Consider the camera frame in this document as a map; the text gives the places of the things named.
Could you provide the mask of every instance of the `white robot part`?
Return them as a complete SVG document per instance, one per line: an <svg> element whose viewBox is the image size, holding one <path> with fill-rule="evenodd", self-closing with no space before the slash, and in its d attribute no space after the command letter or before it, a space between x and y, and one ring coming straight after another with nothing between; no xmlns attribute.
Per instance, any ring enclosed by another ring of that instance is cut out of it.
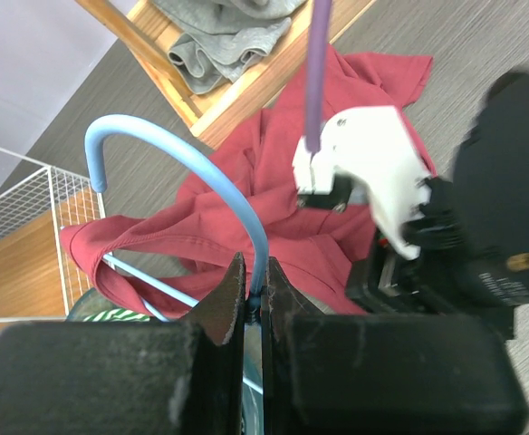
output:
<svg viewBox="0 0 529 435"><path fill-rule="evenodd" d="M419 247L408 245L401 236L401 226L420 217L418 205L430 196L423 180L431 173L395 107L355 107L337 113L325 124L321 150L314 156L301 138L293 173L299 193L317 195L331 193L336 174L351 177L361 187L358 190L364 190L373 220L393 248L409 260L419 256Z"/></svg>

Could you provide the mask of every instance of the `white wire rack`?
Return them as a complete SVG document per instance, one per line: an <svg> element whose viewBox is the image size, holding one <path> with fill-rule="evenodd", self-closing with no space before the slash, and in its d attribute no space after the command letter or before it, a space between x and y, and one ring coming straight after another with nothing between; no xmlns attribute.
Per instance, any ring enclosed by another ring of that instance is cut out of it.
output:
<svg viewBox="0 0 529 435"><path fill-rule="evenodd" d="M36 219L53 222L53 242L59 268L62 304L67 315L73 304L91 288L87 277L62 251L59 243L61 228L105 217L100 194L93 192L89 179L69 171L29 159L0 148L0 152L37 166L37 170L0 195L0 242ZM1 317L0 322L28 320L33 316L14 319Z"/></svg>

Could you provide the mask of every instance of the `red shirt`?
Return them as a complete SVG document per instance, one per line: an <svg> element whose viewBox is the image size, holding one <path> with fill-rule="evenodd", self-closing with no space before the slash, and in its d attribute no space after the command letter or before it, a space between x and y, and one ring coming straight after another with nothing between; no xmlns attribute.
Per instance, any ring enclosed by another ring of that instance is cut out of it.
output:
<svg viewBox="0 0 529 435"><path fill-rule="evenodd" d="M401 109L419 97L431 64L427 56L341 55L329 47L323 118L354 106ZM301 69L272 109L242 122L210 159L248 198L263 223L270 255L279 260L291 284L337 313L362 313L347 299L344 286L351 262L367 255L374 234L368 208L351 206L336 214L296 207L292 161L304 128L304 88ZM433 170L421 139L403 119L416 149ZM136 278L118 274L102 256L116 249L177 256L191 275L161 279L196 299L220 282L235 252L245 255L248 278L254 261L240 222L195 175L184 181L173 206L152 217L106 217L67 227L61 240L78 267L112 302L147 313L143 296L168 317L181 316L188 308Z"/></svg>

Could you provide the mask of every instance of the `green striped cloth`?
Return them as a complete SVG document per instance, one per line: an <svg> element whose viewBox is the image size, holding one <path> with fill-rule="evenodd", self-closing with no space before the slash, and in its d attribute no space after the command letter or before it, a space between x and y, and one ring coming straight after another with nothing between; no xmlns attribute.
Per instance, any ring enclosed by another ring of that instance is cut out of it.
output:
<svg viewBox="0 0 529 435"><path fill-rule="evenodd" d="M113 310L102 311L98 314L88 315L84 322L148 322L149 316L134 313L125 308L114 308Z"/></svg>

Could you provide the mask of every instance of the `wire basket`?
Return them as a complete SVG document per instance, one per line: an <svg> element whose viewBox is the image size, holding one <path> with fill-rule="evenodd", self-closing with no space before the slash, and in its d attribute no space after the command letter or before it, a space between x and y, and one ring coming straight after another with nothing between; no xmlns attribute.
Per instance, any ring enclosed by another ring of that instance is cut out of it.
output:
<svg viewBox="0 0 529 435"><path fill-rule="evenodd" d="M32 164L31 175L0 194L0 327L65 318L91 288L62 250L62 227L104 218L89 179L0 149Z"/></svg>

